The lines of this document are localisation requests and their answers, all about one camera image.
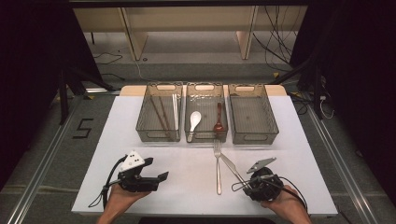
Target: chopsticks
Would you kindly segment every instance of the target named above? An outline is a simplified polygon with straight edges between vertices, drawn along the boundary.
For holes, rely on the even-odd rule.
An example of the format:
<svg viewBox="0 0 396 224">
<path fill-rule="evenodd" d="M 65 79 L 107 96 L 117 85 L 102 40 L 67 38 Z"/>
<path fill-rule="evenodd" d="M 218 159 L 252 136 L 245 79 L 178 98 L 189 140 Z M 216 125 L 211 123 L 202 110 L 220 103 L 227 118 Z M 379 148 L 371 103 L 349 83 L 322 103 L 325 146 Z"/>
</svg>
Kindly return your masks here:
<svg viewBox="0 0 396 224">
<path fill-rule="evenodd" d="M 178 114 L 177 114 L 177 95 L 172 94 L 172 102 L 174 106 L 174 116 L 175 116 L 175 129 L 178 130 Z"/>
<path fill-rule="evenodd" d="M 152 100 L 152 97 L 149 97 L 149 99 L 154 107 L 154 110 L 155 110 L 155 113 L 157 114 L 158 119 L 160 120 L 161 126 L 163 127 L 164 130 L 166 130 L 165 124 L 163 123 L 163 119 L 161 118 L 160 112 L 158 112 L 157 106 L 155 106 L 155 103 Z"/>
<path fill-rule="evenodd" d="M 169 124 L 169 119 L 166 115 L 165 112 L 165 107 L 163 105 L 163 98 L 161 96 L 159 96 L 159 100 L 160 100 L 160 104 L 161 104 L 161 109 L 163 111 L 163 115 L 161 116 L 159 109 L 157 108 L 157 106 L 155 105 L 152 97 L 149 98 L 155 113 L 157 114 L 158 119 L 160 120 L 161 126 L 163 127 L 164 130 L 171 130 L 171 126 Z M 175 130 L 178 130 L 178 106 L 177 106 L 177 94 L 172 94 L 172 103 L 173 103 L 173 110 L 174 110 L 174 118 L 175 118 Z"/>
</svg>

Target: metal rail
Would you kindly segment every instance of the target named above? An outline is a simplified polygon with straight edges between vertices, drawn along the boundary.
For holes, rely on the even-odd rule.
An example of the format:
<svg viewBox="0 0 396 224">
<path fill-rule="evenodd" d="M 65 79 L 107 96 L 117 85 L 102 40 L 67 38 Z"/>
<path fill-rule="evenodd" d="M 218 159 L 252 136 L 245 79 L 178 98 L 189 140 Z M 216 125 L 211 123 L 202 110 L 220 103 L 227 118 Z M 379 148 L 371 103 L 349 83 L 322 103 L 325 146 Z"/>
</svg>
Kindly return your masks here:
<svg viewBox="0 0 396 224">
<path fill-rule="evenodd" d="M 307 6 L 311 3 L 329 4 L 331 1 L 313 0 L 35 0 L 36 6 L 60 7 L 241 7 L 241 6 Z"/>
<path fill-rule="evenodd" d="M 309 99 L 309 96 L 305 93 L 304 98 Z M 347 163 L 344 161 L 337 148 L 337 145 L 332 140 L 332 137 L 323 120 L 318 120 L 318 117 L 315 115 L 315 112 L 311 106 L 308 107 L 308 114 L 317 128 L 320 138 L 323 141 L 329 156 L 332 159 L 332 162 L 334 163 L 335 168 L 344 183 L 344 186 L 346 187 L 349 197 L 352 199 L 352 202 L 355 204 L 355 207 L 361 216 L 362 222 L 365 224 L 379 223 L 375 217 L 373 209 L 371 208 L 366 197 L 363 195 L 361 188 L 353 177 L 353 174 L 349 171 Z"/>
<path fill-rule="evenodd" d="M 23 219 L 25 218 L 30 205 L 37 194 L 38 188 L 40 187 L 41 183 L 46 176 L 50 165 L 52 164 L 53 158 L 56 156 L 56 153 L 59 149 L 59 145 L 62 143 L 64 139 L 64 134 L 67 131 L 69 126 L 70 120 L 73 118 L 76 109 L 78 108 L 79 104 L 82 102 L 83 96 L 75 96 L 73 102 L 70 106 L 70 114 L 63 125 L 59 126 L 58 131 L 56 132 L 55 136 L 53 137 L 46 154 L 44 155 L 43 159 L 41 160 L 40 164 L 38 165 L 37 169 L 35 170 L 35 174 L 33 175 L 30 183 L 26 187 L 25 191 L 23 192 L 20 200 L 15 205 L 10 217 L 8 218 L 8 224 L 16 224 L 22 223 Z"/>
</svg>

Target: white tabletop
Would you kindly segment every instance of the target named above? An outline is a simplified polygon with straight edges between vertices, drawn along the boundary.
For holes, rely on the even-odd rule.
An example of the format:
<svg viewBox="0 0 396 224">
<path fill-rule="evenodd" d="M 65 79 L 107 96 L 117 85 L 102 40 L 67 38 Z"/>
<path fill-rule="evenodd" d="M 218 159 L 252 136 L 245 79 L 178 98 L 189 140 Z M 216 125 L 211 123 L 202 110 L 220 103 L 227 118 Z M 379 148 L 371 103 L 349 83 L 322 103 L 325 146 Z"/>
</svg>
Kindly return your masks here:
<svg viewBox="0 0 396 224">
<path fill-rule="evenodd" d="M 297 186 L 307 201 L 308 213 L 316 217 L 335 216 L 337 211 L 291 99 L 289 96 L 270 96 L 269 99 L 279 128 L 275 142 L 271 146 L 235 146 L 228 132 L 227 142 L 222 144 L 223 154 L 233 161 L 245 180 L 250 179 L 246 170 L 254 162 L 276 157 L 268 167 Z M 141 142 L 135 125 L 142 100 L 142 96 L 116 98 L 73 212 L 82 215 L 103 212 L 102 203 L 93 208 L 88 205 L 98 196 L 117 160 L 134 149 L 143 158 L 154 158 L 153 163 L 143 169 L 143 177 L 156 177 L 164 172 L 169 172 L 169 176 L 157 191 L 139 200 L 126 213 L 164 217 L 264 217 L 274 214 L 252 201 L 241 189 L 232 191 L 232 184 L 238 180 L 222 161 L 222 194 L 217 194 L 216 159 L 210 144 L 188 144 L 184 132 L 178 143 Z"/>
</svg>

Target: black curtain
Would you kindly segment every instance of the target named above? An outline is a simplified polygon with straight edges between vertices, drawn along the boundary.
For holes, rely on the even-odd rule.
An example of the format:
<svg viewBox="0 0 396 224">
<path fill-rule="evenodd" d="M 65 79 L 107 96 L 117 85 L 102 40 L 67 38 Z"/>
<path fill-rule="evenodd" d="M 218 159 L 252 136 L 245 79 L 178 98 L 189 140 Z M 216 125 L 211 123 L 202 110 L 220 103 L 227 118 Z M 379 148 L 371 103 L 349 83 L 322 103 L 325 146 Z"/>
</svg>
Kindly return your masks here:
<svg viewBox="0 0 396 224">
<path fill-rule="evenodd" d="M 396 205 L 396 2 L 348 2 L 323 69 L 326 88 L 337 116 Z"/>
<path fill-rule="evenodd" d="M 73 66 L 102 80 L 74 12 L 68 7 L 0 1 L 0 188 L 29 149 L 58 90 L 58 76 L 76 92 Z"/>
</svg>

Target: gray floor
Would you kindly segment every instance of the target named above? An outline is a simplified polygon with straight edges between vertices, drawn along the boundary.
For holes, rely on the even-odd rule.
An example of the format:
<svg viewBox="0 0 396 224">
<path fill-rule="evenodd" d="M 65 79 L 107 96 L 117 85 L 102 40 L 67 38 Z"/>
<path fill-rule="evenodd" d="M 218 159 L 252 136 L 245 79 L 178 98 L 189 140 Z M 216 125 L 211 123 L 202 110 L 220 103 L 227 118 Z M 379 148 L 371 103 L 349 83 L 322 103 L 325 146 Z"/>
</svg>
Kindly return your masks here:
<svg viewBox="0 0 396 224">
<path fill-rule="evenodd" d="M 268 36 L 265 32 L 257 33 L 257 37 L 263 42 L 266 42 Z M 293 45 L 293 36 L 294 34 L 291 34 L 287 39 L 290 48 Z M 234 33 L 230 32 L 150 34 L 142 60 L 138 63 L 131 60 L 123 34 L 95 34 L 95 45 L 91 44 L 89 34 L 87 34 L 87 40 L 93 55 L 103 52 L 122 55 L 122 58 L 114 63 L 98 64 L 101 73 L 124 78 L 121 80 L 113 75 L 103 75 L 106 83 L 116 87 L 144 84 L 148 80 L 265 83 L 274 79 L 274 72 L 284 73 L 273 67 L 276 66 L 282 70 L 290 69 L 269 53 L 265 61 L 264 50 L 255 40 L 252 43 L 249 59 L 241 60 Z M 276 43 L 270 43 L 270 47 L 280 53 Z M 117 57 L 119 56 L 104 55 L 96 61 L 106 63 Z M 296 91 L 297 79 L 298 77 L 294 77 L 285 82 L 285 89 Z M 91 83 L 86 83 L 86 87 L 96 88 Z M 73 96 L 70 94 L 71 107 L 75 108 L 74 114 L 67 124 L 64 138 L 59 143 L 56 154 L 49 163 L 49 169 L 40 182 L 37 194 L 34 195 L 32 203 L 28 204 L 22 223 L 94 223 L 97 219 L 97 217 L 73 214 L 71 207 L 77 197 L 79 186 L 91 162 L 92 154 L 116 95 L 98 93 L 88 95 L 90 97 L 84 97 L 80 103 L 76 103 L 77 99 L 72 99 Z M 301 103 L 295 103 L 295 107 L 299 112 L 305 110 Z M 0 223 L 7 223 L 25 187 L 29 185 L 32 177 L 35 176 L 35 171 L 40 167 L 41 160 L 45 158 L 49 147 L 53 145 L 52 138 L 60 129 L 60 115 L 60 102 L 55 98 L 31 149 L 21 158 L 18 167 L 0 193 Z M 336 217 L 314 218 L 314 222 L 348 223 L 342 216 L 344 214 L 351 223 L 366 223 L 363 221 L 364 218 L 361 218 L 360 210 L 354 204 L 353 195 L 345 187 L 344 180 L 318 132 L 312 113 L 308 110 L 299 118 L 333 201 L 342 212 Z M 84 123 L 92 128 L 89 137 L 73 138 L 85 134 L 77 130 L 82 119 L 92 119 Z M 340 119 L 335 114 L 332 119 L 324 119 L 323 124 L 329 131 L 343 160 L 347 161 L 347 169 L 369 203 L 377 223 L 395 223 L 395 207 L 376 182 L 364 159 L 357 156 L 355 152 L 357 149 Z M 271 219 L 276 223 L 286 223 L 277 217 L 271 217 Z M 116 223 L 137 223 L 138 220 L 139 217 L 124 216 Z M 185 220 L 174 218 L 170 223 L 182 221 Z M 219 222 L 235 223 L 235 220 L 217 220 L 217 223 Z M 244 222 L 251 222 L 251 220 L 241 221 L 241 223 Z M 188 223 L 214 223 L 214 221 L 195 219 Z"/>
</svg>

